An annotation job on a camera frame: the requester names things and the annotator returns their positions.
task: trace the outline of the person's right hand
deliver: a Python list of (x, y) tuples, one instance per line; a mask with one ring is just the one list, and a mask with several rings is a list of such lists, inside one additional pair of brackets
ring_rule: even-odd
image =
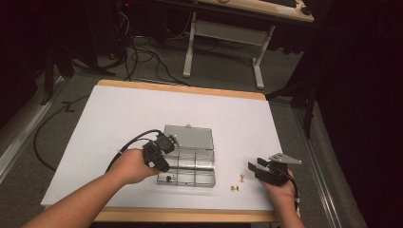
[[(291, 177), (294, 177), (291, 170), (288, 170), (288, 173)], [(284, 204), (289, 204), (290, 202), (294, 205), (296, 189), (289, 180), (282, 186), (275, 186), (262, 180), (259, 181), (269, 192), (270, 199), (275, 204), (276, 208)]]

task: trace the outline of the small screw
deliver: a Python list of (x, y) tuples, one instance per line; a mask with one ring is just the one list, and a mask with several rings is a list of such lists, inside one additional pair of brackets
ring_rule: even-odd
[(232, 185), (231, 186), (231, 191), (235, 191), (235, 190), (237, 190), (237, 192), (240, 190), (240, 188), (237, 186), (237, 185)]
[(244, 182), (244, 180), (243, 180), (244, 178), (245, 178), (245, 175), (241, 174), (240, 175), (240, 182)]

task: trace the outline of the grid compartment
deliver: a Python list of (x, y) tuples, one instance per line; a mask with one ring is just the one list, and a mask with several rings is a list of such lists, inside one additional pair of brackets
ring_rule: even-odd
[(158, 184), (214, 187), (216, 178), (211, 129), (167, 125), (165, 134), (167, 131), (177, 136), (181, 146), (164, 155), (170, 169), (158, 175)]

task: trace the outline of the forearm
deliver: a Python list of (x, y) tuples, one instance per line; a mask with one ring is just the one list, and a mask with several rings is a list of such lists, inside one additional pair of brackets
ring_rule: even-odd
[(52, 205), (24, 227), (88, 227), (123, 184), (104, 174)]
[(299, 218), (296, 207), (294, 205), (294, 199), (288, 199), (281, 204), (276, 205), (276, 211), (278, 213), (278, 219), (281, 224), (281, 228), (302, 228), (305, 227)]

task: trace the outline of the cable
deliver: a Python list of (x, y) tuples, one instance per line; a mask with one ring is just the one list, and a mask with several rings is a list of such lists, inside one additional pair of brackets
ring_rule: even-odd
[[(147, 47), (135, 47), (134, 42), (133, 42), (133, 38), (131, 39), (131, 45), (132, 45), (132, 46), (131, 46), (130, 48), (133, 48), (134, 51), (135, 51), (135, 53), (132, 54), (130, 58), (134, 61), (135, 65), (134, 65), (133, 69), (131, 70), (131, 72), (129, 72), (129, 71), (128, 71), (128, 67), (127, 67), (127, 62), (125, 62), (125, 68), (126, 68), (126, 73), (127, 73), (127, 77), (125, 78), (126, 80), (129, 80), (129, 81), (131, 82), (131, 75), (133, 74), (134, 69), (135, 69), (135, 67), (137, 66), (138, 63), (148, 62), (148, 61), (152, 60), (153, 58), (155, 58), (155, 59), (158, 61), (158, 64), (156, 65), (156, 69), (155, 69), (156, 75), (157, 75), (158, 78), (160, 78), (160, 79), (163, 80), (163, 81), (166, 81), (166, 80), (164, 80), (163, 78), (161, 78), (160, 75), (158, 74), (158, 67), (159, 67), (160, 65), (163, 65), (163, 67), (165, 68), (165, 71), (166, 71), (167, 75), (168, 75), (171, 79), (174, 80), (174, 81), (167, 81), (167, 82), (169, 82), (169, 83), (177, 82), (177, 83), (179, 83), (179, 84), (181, 84), (181, 85), (183, 85), (183, 86), (190, 86), (189, 84), (187, 84), (187, 83), (185, 83), (185, 82), (183, 82), (183, 81), (181, 81), (181, 80), (178, 80), (178, 79), (176, 79), (174, 76), (172, 76), (172, 75), (170, 74), (169, 70), (168, 70), (168, 67), (166, 66), (166, 64), (163, 63), (163, 61), (161, 60), (160, 56), (159, 56), (157, 53), (155, 53), (154, 51), (152, 51), (151, 49), (149, 49), (149, 48), (147, 48)], [(139, 61), (139, 53), (148, 54), (148, 55), (150, 55), (150, 58), (148, 58), (148, 59), (145, 60), (145, 61), (141, 61), (141, 62), (140, 62), (140, 61)]]
[[(124, 63), (126, 61), (126, 59), (127, 59), (127, 52), (124, 51), (124, 52), (122, 52), (121, 57), (115, 63), (109, 64), (109, 65), (106, 65), (106, 66), (100, 66), (100, 68), (109, 69), (109, 68), (117, 67), (117, 66), (121, 65), (122, 63)], [(80, 64), (78, 64), (78, 63), (76, 63), (74, 61), (72, 61), (72, 64), (75, 67), (78, 67), (78, 68), (81, 68), (81, 69), (91, 69), (90, 67), (82, 66), (82, 65), (80, 65)]]
[(49, 122), (53, 117), (55, 117), (57, 114), (59, 114), (60, 112), (62, 112), (63, 110), (66, 110), (66, 108), (68, 108), (70, 105), (73, 105), (85, 98), (89, 97), (89, 95), (86, 95), (84, 97), (81, 97), (71, 103), (67, 103), (65, 106), (63, 106), (62, 108), (60, 108), (59, 110), (57, 110), (55, 113), (53, 113), (52, 115), (50, 115), (49, 117), (47, 117), (38, 127), (38, 129), (35, 132), (35, 135), (33, 137), (33, 151), (35, 152), (35, 156), (36, 158), (39, 160), (39, 162), (41, 162), (45, 167), (47, 167), (48, 169), (52, 170), (53, 172), (56, 171), (56, 168), (54, 168), (53, 166), (51, 166), (50, 164), (48, 164), (45, 160), (42, 159), (42, 157), (39, 154), (38, 151), (38, 147), (37, 147), (37, 140), (38, 140), (38, 136), (39, 136), (39, 132), (41, 131), (42, 127), (45, 126), (45, 124), (47, 122)]
[(160, 130), (148, 130), (148, 131), (145, 131), (144, 133), (142, 133), (142, 134), (136, 136), (133, 140), (129, 141), (126, 145), (124, 145), (124, 147), (122, 147), (122, 149), (120, 149), (119, 152), (115, 155), (115, 157), (113, 157), (112, 161), (111, 161), (110, 164), (107, 166), (106, 172), (109, 171), (109, 169), (110, 169), (110, 167), (112, 167), (113, 163), (114, 163), (116, 160), (118, 160), (118, 159), (124, 154), (124, 152), (127, 150), (127, 148), (128, 148), (131, 144), (133, 144), (133, 143), (135, 143), (135, 142), (137, 142), (137, 141), (140, 141), (140, 140), (148, 140), (148, 139), (142, 139), (142, 136), (147, 135), (147, 134), (150, 134), (150, 133), (158, 133), (159, 136), (163, 134), (163, 132), (160, 131)]

